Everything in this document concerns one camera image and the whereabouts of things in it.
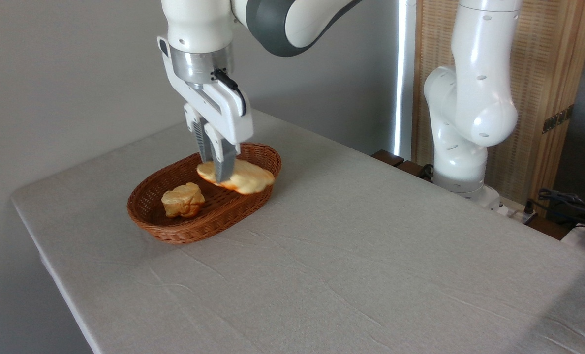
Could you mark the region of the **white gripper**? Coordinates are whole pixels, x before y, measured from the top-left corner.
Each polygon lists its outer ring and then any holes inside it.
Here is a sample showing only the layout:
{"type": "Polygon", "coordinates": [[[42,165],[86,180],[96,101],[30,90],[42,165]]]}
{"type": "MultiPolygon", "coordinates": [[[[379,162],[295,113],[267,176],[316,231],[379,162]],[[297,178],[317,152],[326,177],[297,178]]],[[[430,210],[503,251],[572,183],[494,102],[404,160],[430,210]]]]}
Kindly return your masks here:
{"type": "Polygon", "coordinates": [[[189,85],[174,72],[168,40],[159,36],[157,43],[170,85],[186,101],[186,123],[195,135],[201,160],[214,162],[216,183],[221,184],[231,178],[241,152],[239,143],[253,136],[250,105],[216,78],[209,84],[189,85]]]}

